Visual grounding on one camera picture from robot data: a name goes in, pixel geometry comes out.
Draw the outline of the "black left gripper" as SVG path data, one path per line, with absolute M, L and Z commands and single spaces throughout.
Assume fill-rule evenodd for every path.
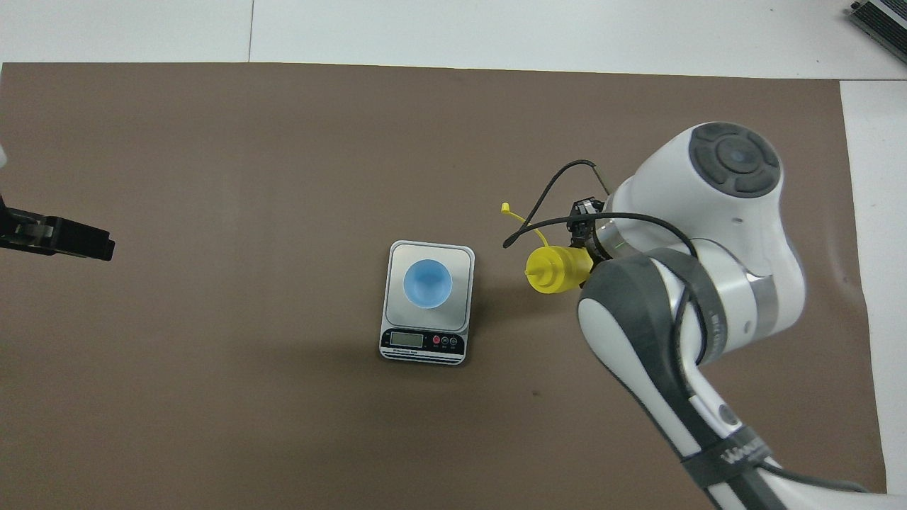
M 49 238 L 50 248 L 43 246 Z M 51 217 L 48 225 L 42 215 L 10 208 L 1 198 L 1 248 L 111 261 L 116 242 L 108 230 L 72 222 L 65 217 Z

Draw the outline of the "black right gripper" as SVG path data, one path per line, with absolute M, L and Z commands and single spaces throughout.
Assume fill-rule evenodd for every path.
M 579 219 L 575 217 L 581 215 L 590 215 L 602 213 L 605 209 L 605 203 L 597 199 L 583 199 L 574 201 L 570 209 L 570 248 L 586 247 L 587 243 L 595 233 L 594 219 Z

